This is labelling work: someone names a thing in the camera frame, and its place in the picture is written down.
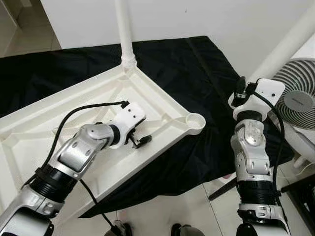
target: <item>white fan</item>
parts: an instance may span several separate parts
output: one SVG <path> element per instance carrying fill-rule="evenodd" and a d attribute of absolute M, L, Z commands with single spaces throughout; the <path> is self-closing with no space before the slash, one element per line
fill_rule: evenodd
<path fill-rule="evenodd" d="M 273 79 L 285 84 L 276 108 L 285 121 L 286 140 L 301 155 L 294 167 L 315 162 L 315 35 Z"/>

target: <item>fan grille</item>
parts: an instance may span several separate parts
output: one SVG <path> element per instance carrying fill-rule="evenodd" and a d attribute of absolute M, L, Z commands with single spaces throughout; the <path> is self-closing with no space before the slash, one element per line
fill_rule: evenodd
<path fill-rule="evenodd" d="M 273 77 L 285 84 L 276 108 L 282 118 L 294 126 L 304 129 L 315 129 L 315 59 L 294 59 L 288 61 Z M 285 103 L 292 93 L 301 91 L 309 100 L 306 111 L 289 108 Z"/>

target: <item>black chair leg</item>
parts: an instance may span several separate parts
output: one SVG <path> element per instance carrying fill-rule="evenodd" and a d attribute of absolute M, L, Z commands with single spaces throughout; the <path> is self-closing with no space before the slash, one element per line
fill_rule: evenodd
<path fill-rule="evenodd" d="M 232 179 L 229 183 L 227 183 L 226 185 L 224 185 L 223 187 L 221 187 L 220 189 L 218 189 L 216 192 L 214 192 L 213 194 L 211 194 L 208 199 L 210 201 L 213 201 L 214 199 L 216 199 L 217 197 L 221 196 L 223 193 L 226 193 L 228 190 L 234 188 L 237 184 L 237 179 L 236 177 L 234 179 Z"/>

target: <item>black cable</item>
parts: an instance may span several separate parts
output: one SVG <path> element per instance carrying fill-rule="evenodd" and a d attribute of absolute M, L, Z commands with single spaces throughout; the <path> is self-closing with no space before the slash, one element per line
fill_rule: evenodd
<path fill-rule="evenodd" d="M 263 96 L 261 96 L 257 92 L 253 92 L 252 95 L 254 95 L 254 96 L 258 97 L 259 99 L 261 99 L 262 101 L 264 101 L 271 108 L 271 110 L 276 114 L 277 119 L 278 119 L 279 124 L 280 124 L 281 142 L 280 142 L 280 145 L 278 148 L 277 159 L 276 159 L 276 162 L 274 164 L 274 171 L 272 173 L 272 181 L 273 181 L 273 188 L 275 191 L 275 197 L 276 197 L 277 204 L 279 206 L 281 206 L 282 211 L 283 211 L 283 216 L 285 218 L 285 221 L 287 222 L 287 217 L 285 215 L 284 208 L 282 207 L 282 204 L 281 204 L 280 199 L 279 199 L 278 191 L 277 191 L 277 170 L 278 170 L 278 165 L 279 165 L 280 158 L 281 158 L 281 152 L 282 152 L 284 142 L 285 142 L 284 122 L 283 122 L 279 112 L 277 111 L 277 109 L 266 98 L 264 98 Z"/>
<path fill-rule="evenodd" d="M 41 166 L 41 168 L 45 167 L 48 162 L 50 161 L 54 151 L 55 151 L 55 148 L 56 148 L 56 145 L 57 145 L 57 142 L 58 142 L 58 138 L 59 138 L 59 135 L 62 131 L 62 128 L 64 126 L 64 124 L 66 123 L 66 121 L 69 119 L 69 117 L 71 115 L 73 115 L 74 113 L 80 111 L 80 110 L 83 110 L 83 109 L 87 109 L 87 108 L 94 108 L 94 107 L 105 107 L 105 106 L 112 106 L 112 105 L 127 105 L 129 102 L 128 101 L 121 101 L 121 102 L 107 102 L 107 103 L 97 103 L 97 104 L 91 104 L 91 105 L 86 105 L 86 106 L 82 106 L 82 107 L 78 107 L 74 110 L 72 110 L 71 112 L 69 112 L 61 121 L 58 129 L 57 129 L 57 132 L 56 132 L 56 135 L 55 135 L 55 138 L 54 138 L 54 141 L 53 141 L 53 144 L 50 148 L 50 151 L 49 151 L 49 154 L 45 160 L 45 162 L 43 163 L 43 165 Z M 31 183 L 34 178 L 36 177 L 36 174 L 34 174 L 31 178 L 29 178 L 21 188 L 23 188 L 25 185 Z"/>
<path fill-rule="evenodd" d="M 273 176 L 272 176 L 272 181 L 274 183 L 274 187 L 275 189 L 277 189 L 277 170 L 278 170 L 278 165 L 280 162 L 280 158 L 281 158 L 281 152 L 284 146 L 284 141 L 285 141 L 285 133 L 284 133 L 284 122 L 279 114 L 279 112 L 277 111 L 277 109 L 263 96 L 261 96 L 260 94 L 258 94 L 257 92 L 253 92 L 253 95 L 255 95 L 256 97 L 258 97 L 259 99 L 261 99 L 262 101 L 264 101 L 270 108 L 271 110 L 276 114 L 279 124 L 280 124 L 280 132 L 281 132 L 281 142 L 280 142 L 280 146 L 278 149 L 278 154 L 277 154 L 277 159 L 276 162 L 274 164 L 274 171 L 273 171 Z"/>
<path fill-rule="evenodd" d="M 104 213 L 102 213 L 102 212 L 100 211 L 99 204 L 98 204 L 96 198 L 94 197 L 92 191 L 90 190 L 90 188 L 86 185 L 86 183 L 83 181 L 83 179 L 80 179 L 80 182 L 81 182 L 81 184 L 83 185 L 83 187 L 85 187 L 85 189 L 87 190 L 87 192 L 89 193 L 89 195 L 91 196 L 91 198 L 93 199 L 93 202 L 94 202 L 95 206 L 97 207 L 99 213 L 100 213 L 100 214 L 103 216 L 103 218 L 107 221 L 107 223 L 110 225 L 110 227 L 113 228 L 114 225 L 112 224 L 112 222 L 110 222 L 110 220 L 107 218 L 107 216 L 106 216 Z"/>

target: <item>white plastic tray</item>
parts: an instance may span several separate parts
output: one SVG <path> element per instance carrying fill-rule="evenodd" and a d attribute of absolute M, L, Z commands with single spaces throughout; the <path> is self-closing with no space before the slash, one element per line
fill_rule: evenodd
<path fill-rule="evenodd" d="M 141 70 L 125 73 L 121 66 L 94 76 L 0 119 L 0 206 L 6 208 L 18 189 L 45 160 L 62 118 L 72 109 L 93 103 L 128 100 L 137 102 L 147 119 L 136 129 L 138 137 L 151 134 L 139 149 L 131 144 L 101 151 L 83 179 L 100 200 L 183 136 L 199 134 L 205 119 L 191 114 L 158 87 Z M 83 110 L 70 117 L 59 138 L 60 145 L 80 126 L 107 122 L 119 106 Z M 78 217 L 93 206 L 80 183 L 76 185 L 56 225 Z"/>

